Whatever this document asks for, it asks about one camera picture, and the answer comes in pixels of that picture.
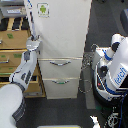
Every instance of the drawer handle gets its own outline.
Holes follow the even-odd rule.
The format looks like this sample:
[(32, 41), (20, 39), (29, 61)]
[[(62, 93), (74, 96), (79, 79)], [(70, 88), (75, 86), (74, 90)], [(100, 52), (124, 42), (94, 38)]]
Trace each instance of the drawer handle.
[(53, 80), (52, 82), (56, 83), (56, 84), (66, 84), (69, 82), (69, 80), (66, 80), (66, 81), (56, 81), (56, 80)]
[(54, 64), (54, 65), (57, 65), (57, 66), (64, 66), (64, 65), (66, 65), (66, 64), (69, 64), (69, 63), (71, 63), (71, 61), (66, 61), (66, 62), (63, 62), (63, 63), (57, 63), (57, 62), (55, 62), (55, 61), (50, 61), (50, 63), (51, 64)]
[(2, 44), (2, 40), (0, 40), (0, 44)]
[(1, 61), (0, 64), (8, 63), (8, 62), (9, 62), (9, 59), (7, 61)]

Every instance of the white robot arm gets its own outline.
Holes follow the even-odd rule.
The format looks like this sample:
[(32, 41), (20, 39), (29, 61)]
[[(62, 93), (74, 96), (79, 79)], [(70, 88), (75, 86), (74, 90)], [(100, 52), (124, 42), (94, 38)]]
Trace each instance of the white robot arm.
[(24, 114), (23, 92), (27, 90), (37, 64), (39, 43), (39, 40), (28, 38), (29, 50), (22, 53), (21, 64), (9, 78), (10, 84), (0, 88), (0, 128), (16, 128), (16, 121)]

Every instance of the white cabinet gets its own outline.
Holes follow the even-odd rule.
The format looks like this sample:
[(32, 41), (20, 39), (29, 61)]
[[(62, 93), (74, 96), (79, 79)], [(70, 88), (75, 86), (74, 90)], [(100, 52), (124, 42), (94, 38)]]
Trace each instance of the white cabinet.
[[(30, 0), (29, 3), (24, 0), (24, 3), (30, 28), (32, 11), (36, 34), (42, 40), (38, 60), (47, 98), (76, 98), (91, 0)], [(65, 86), (50, 82), (67, 78), (74, 82)]]

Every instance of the dark floor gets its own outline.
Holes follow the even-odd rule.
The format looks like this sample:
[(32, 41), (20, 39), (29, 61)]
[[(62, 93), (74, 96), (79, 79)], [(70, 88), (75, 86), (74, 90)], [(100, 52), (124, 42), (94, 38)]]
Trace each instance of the dark floor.
[[(108, 47), (111, 37), (115, 33), (126, 36), (120, 23), (120, 12), (128, 8), (128, 1), (107, 0), (104, 4), (101, 0), (92, 0), (89, 32), (86, 40), (85, 52), (91, 51), (92, 44)], [(82, 71), (80, 86), (86, 90), (88, 72)], [(17, 123), (18, 128), (36, 128), (45, 125), (79, 125), (83, 128), (93, 128), (91, 115), (98, 117), (103, 128), (105, 119), (100, 113), (100, 105), (93, 99), (92, 90), (88, 94), (79, 91), (77, 99), (47, 100), (46, 98), (26, 99), (26, 111), (22, 119)]]

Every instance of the robot body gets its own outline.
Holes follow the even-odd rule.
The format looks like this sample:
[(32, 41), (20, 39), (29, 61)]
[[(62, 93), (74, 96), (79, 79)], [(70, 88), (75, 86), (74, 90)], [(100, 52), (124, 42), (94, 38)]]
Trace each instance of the robot body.
[(102, 99), (102, 102), (105, 101), (106, 103), (113, 104), (113, 100), (116, 101), (122, 97), (128, 89), (126, 85), (126, 81), (128, 80), (128, 38), (115, 34), (112, 37), (111, 47), (107, 50), (106, 48), (100, 49), (104, 53), (104, 56), (102, 53), (102, 56), (99, 57), (99, 62), (95, 66), (95, 62), (93, 62), (93, 67), (95, 67), (94, 91)]

